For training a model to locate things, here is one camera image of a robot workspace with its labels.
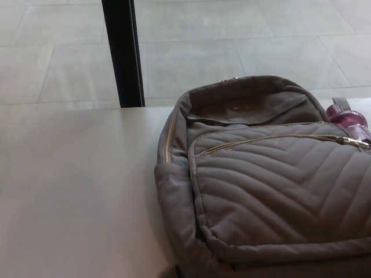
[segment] white table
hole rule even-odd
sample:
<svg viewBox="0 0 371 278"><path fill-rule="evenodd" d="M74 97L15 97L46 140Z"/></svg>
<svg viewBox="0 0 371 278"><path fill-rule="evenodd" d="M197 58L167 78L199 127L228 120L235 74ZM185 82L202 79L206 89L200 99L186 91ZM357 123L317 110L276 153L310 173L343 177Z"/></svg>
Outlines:
<svg viewBox="0 0 371 278"><path fill-rule="evenodd" d="M153 177L171 110L1 119L0 278L149 278L172 265Z"/></svg>

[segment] gray floor tile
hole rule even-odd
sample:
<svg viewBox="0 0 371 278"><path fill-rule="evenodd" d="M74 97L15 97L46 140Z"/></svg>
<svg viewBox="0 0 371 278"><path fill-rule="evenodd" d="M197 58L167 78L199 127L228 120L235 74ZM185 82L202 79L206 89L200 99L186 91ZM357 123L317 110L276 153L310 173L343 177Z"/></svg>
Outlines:
<svg viewBox="0 0 371 278"><path fill-rule="evenodd" d="M40 102L114 100L117 87L108 45L59 45Z"/></svg>
<svg viewBox="0 0 371 278"><path fill-rule="evenodd" d="M247 75L278 75L307 89L350 87L317 37L237 40Z"/></svg>
<svg viewBox="0 0 371 278"><path fill-rule="evenodd" d="M371 87L319 89L311 90L311 93L319 100L330 100L332 97L367 98L371 97Z"/></svg>
<svg viewBox="0 0 371 278"><path fill-rule="evenodd" d="M94 101L94 109L114 109L120 108L119 100L96 100Z"/></svg>
<svg viewBox="0 0 371 278"><path fill-rule="evenodd" d="M103 38L102 43L108 43L108 34L106 25L103 26Z"/></svg>
<svg viewBox="0 0 371 278"><path fill-rule="evenodd" d="M371 35L322 36L353 86L371 86Z"/></svg>
<svg viewBox="0 0 371 278"><path fill-rule="evenodd" d="M204 2L204 1L219 1L219 0L144 0L148 3L169 3L169 2Z"/></svg>
<svg viewBox="0 0 371 278"><path fill-rule="evenodd" d="M0 0L0 6L60 5L68 0Z"/></svg>
<svg viewBox="0 0 371 278"><path fill-rule="evenodd" d="M0 6L0 46L8 46L26 11L24 7Z"/></svg>
<svg viewBox="0 0 371 278"><path fill-rule="evenodd" d="M146 98L146 107L154 106L175 106L178 97L153 97Z"/></svg>
<svg viewBox="0 0 371 278"><path fill-rule="evenodd" d="M138 3L136 21L139 42L189 39L182 3Z"/></svg>
<svg viewBox="0 0 371 278"><path fill-rule="evenodd" d="M242 76L233 41L147 44L148 96L178 97L185 91Z"/></svg>
<svg viewBox="0 0 371 278"><path fill-rule="evenodd" d="M14 38L14 45L100 43L101 5L30 6Z"/></svg>
<svg viewBox="0 0 371 278"><path fill-rule="evenodd" d="M94 101L66 101L57 103L37 103L36 111L64 111L64 110L83 110L93 109Z"/></svg>
<svg viewBox="0 0 371 278"><path fill-rule="evenodd" d="M358 33L371 33L370 0L330 0Z"/></svg>
<svg viewBox="0 0 371 278"><path fill-rule="evenodd" d="M234 39L274 36L255 0L184 4L190 39Z"/></svg>
<svg viewBox="0 0 371 278"><path fill-rule="evenodd" d="M0 47L0 104L37 101L53 46Z"/></svg>
<svg viewBox="0 0 371 278"><path fill-rule="evenodd" d="M328 0L259 0L277 36L352 34Z"/></svg>

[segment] front pocket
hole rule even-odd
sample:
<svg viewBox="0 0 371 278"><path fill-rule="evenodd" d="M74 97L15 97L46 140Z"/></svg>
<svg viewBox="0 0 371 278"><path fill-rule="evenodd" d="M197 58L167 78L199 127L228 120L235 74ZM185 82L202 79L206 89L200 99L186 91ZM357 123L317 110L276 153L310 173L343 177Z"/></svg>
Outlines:
<svg viewBox="0 0 371 278"><path fill-rule="evenodd" d="M336 136L336 135L330 135L330 134L280 134L280 135L272 135L272 136L264 136L264 137L257 137L257 138L252 138L252 139L246 139L246 140L239 140L239 141L234 141L234 142L228 142L224 143L218 146L211 147L205 151L205 153L211 154L213 152L216 152L220 149L226 149L226 148L231 148L237 145L241 144L248 144L260 140L266 140L266 139L273 139L273 138L287 138L287 137L293 137L293 138L310 138L310 139L316 139L319 141L327 141L327 142L335 142L340 145L352 145L354 147L359 147L362 149L367 149L369 148L369 144L365 143L363 141L355 140L352 138L348 137L343 137L343 136Z"/></svg>
<svg viewBox="0 0 371 278"><path fill-rule="evenodd" d="M347 140L319 123L195 140L188 160L210 249L236 264L371 253L371 156Z"/></svg>

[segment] backpack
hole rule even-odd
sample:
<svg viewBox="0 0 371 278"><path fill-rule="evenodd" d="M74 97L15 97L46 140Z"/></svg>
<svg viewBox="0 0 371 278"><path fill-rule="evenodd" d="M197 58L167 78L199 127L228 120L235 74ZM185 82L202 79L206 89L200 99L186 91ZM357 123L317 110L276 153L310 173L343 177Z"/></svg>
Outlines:
<svg viewBox="0 0 371 278"><path fill-rule="evenodd" d="M287 79L182 95L155 180L173 277L369 277L369 148Z"/></svg>

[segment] zipper pull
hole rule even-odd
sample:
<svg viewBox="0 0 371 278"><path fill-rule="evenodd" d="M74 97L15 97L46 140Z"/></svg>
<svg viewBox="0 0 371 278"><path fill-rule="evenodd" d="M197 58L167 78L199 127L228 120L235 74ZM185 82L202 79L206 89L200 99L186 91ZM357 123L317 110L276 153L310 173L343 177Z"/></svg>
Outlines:
<svg viewBox="0 0 371 278"><path fill-rule="evenodd" d="M360 140L347 138L347 137L339 137L339 138L341 139L340 140L341 144L349 144L349 145L352 145L355 147L361 147L361 148L368 148L370 146L370 144L360 141Z"/></svg>
<svg viewBox="0 0 371 278"><path fill-rule="evenodd" d="M223 79L221 82L228 82L228 81L233 81L233 80L236 80L238 79L238 77L233 77L233 78L230 78L230 79Z"/></svg>

